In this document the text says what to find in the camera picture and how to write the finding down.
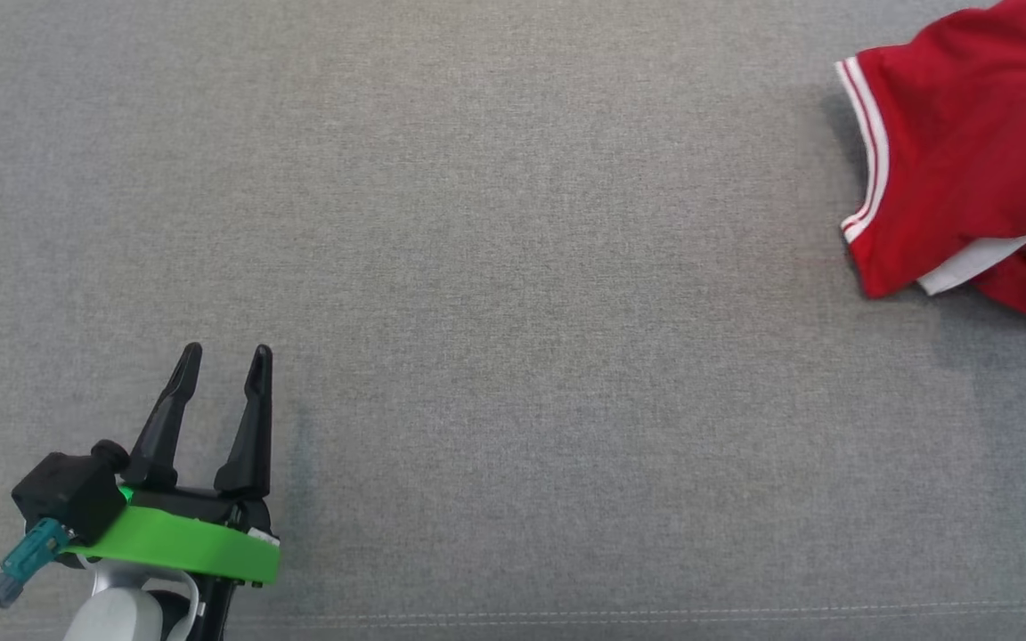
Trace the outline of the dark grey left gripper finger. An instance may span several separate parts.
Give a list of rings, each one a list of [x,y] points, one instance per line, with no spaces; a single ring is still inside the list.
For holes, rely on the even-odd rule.
[[[123,471],[127,486],[155,491],[172,490],[176,486],[179,434],[184,411],[197,388],[202,354],[200,344],[184,346],[174,372],[160,391],[130,451],[129,467]]]
[[[273,352],[268,345],[256,345],[244,394],[239,429],[213,488],[226,498],[263,499],[272,486]]]

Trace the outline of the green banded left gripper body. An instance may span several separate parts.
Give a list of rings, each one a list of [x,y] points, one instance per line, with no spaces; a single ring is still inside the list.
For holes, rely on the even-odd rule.
[[[120,491],[127,503],[122,514],[97,543],[69,545],[66,563],[113,560],[260,587],[277,579],[281,540],[265,500],[184,488]]]

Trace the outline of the red jersey with white stripes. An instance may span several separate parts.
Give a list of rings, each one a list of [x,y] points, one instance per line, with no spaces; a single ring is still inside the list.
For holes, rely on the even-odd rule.
[[[1026,315],[1026,0],[835,63],[866,149],[840,223],[864,295],[969,285]]]

